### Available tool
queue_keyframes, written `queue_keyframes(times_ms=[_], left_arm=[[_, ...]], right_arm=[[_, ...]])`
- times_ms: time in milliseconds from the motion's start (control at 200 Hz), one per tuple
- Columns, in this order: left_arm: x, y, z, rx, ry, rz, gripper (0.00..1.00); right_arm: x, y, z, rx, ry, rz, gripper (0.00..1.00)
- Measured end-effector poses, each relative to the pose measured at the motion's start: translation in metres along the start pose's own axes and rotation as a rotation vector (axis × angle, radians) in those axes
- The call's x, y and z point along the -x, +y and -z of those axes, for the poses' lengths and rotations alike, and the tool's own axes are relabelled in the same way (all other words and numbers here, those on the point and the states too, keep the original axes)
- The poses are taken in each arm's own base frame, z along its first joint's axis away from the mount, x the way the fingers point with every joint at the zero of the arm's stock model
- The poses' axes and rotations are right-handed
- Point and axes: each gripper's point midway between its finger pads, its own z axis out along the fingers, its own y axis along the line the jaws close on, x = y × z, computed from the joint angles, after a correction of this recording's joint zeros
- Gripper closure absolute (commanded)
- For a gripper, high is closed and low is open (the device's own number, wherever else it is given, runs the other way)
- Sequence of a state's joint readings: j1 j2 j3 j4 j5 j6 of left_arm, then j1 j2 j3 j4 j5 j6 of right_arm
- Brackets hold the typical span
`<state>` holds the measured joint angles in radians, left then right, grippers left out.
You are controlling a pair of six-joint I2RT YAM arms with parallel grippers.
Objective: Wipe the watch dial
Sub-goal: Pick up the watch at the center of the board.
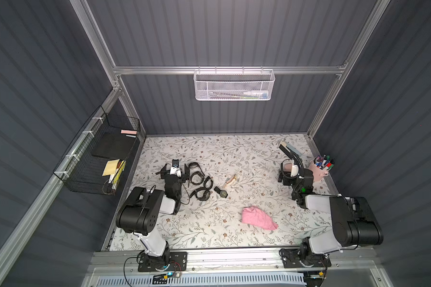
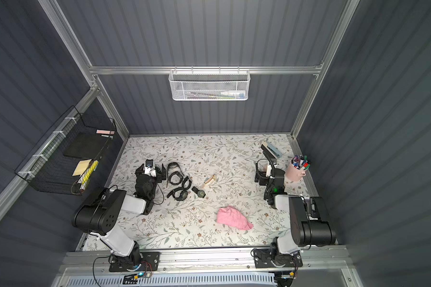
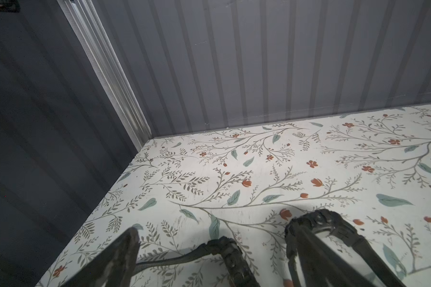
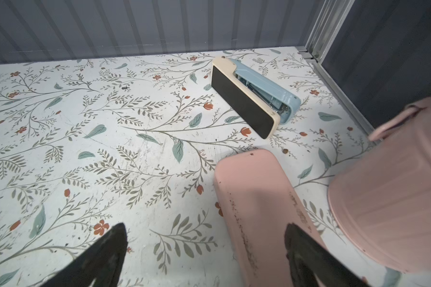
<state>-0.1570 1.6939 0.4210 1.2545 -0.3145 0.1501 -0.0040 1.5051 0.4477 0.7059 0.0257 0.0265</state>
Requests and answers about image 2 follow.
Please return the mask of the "pink cloth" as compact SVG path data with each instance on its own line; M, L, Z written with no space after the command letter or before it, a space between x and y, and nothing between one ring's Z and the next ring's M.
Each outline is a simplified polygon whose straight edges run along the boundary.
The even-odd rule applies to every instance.
M253 224L235 207L227 206L220 208L217 213L216 222L230 227L235 227L239 230L251 230Z

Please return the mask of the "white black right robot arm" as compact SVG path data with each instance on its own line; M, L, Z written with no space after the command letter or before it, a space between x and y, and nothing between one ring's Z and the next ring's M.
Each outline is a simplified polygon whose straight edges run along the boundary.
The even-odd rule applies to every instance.
M322 197L304 197L286 193L285 180L301 178L309 168L306 156L296 156L289 161L286 171L277 167L277 158L268 151L263 152L267 167L261 171L255 164L255 182L265 187L264 201L275 210L289 214L289 230L275 237L269 245L268 253L254 255L261 266L297 266L301 248L322 247L336 242L336 232L332 228L330 215Z

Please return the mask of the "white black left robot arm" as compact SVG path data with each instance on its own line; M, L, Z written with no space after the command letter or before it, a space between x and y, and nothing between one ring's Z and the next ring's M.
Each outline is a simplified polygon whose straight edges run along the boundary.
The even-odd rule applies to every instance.
M152 272L158 269L159 252L141 253L139 244L117 223L121 213L148 215L155 205L158 184L166 179L166 169L146 160L136 171L135 192L99 188L75 211L72 225L90 234L110 249L110 272Z

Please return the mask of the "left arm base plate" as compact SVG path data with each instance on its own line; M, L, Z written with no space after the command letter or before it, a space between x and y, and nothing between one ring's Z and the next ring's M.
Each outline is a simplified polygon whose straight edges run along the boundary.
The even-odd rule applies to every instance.
M158 269L160 252L142 252L137 254L138 258L131 254L129 257L113 255L109 259L109 272L146 272Z

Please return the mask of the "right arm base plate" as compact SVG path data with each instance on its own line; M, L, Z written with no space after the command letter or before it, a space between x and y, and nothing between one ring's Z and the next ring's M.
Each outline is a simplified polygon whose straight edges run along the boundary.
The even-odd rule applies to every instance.
M273 254L273 251L267 248L253 248L250 254L254 258L257 269L294 269L295 267L303 266L298 252L294 254Z

